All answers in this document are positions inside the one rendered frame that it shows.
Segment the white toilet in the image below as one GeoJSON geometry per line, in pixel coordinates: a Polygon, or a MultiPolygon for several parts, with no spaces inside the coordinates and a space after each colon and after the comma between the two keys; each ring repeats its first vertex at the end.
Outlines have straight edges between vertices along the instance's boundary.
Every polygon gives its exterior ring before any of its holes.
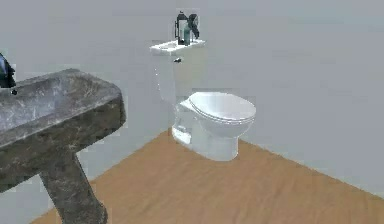
{"type": "Polygon", "coordinates": [[[204,40],[167,41],[149,47],[160,97],[174,112],[176,142],[214,161],[238,155],[239,138],[256,118],[256,106],[227,91],[203,88],[209,64],[204,40]]]}

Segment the dark round brush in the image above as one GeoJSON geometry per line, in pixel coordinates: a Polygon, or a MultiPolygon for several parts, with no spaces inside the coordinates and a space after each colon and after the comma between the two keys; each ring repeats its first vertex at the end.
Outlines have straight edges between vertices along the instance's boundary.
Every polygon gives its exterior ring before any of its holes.
{"type": "Polygon", "coordinates": [[[198,39],[200,36],[198,25],[199,25],[198,15],[191,14],[188,18],[188,27],[190,28],[190,30],[192,31],[196,39],[198,39]]]}

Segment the grey stone sink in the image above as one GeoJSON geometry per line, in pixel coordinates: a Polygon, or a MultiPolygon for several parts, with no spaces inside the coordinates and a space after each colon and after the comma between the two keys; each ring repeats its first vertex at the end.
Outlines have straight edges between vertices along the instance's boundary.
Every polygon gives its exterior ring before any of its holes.
{"type": "Polygon", "coordinates": [[[107,224],[77,153],[126,122],[115,84],[78,69],[0,90],[0,193],[37,175],[62,224],[107,224]]]}

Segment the black tap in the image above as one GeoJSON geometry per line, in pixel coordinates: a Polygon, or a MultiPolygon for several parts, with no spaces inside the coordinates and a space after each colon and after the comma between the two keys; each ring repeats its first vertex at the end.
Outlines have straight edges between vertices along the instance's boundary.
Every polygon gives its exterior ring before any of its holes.
{"type": "Polygon", "coordinates": [[[9,89],[12,95],[17,94],[17,90],[15,89],[16,82],[13,78],[14,73],[15,70],[4,55],[0,53],[0,87],[9,89]]]}

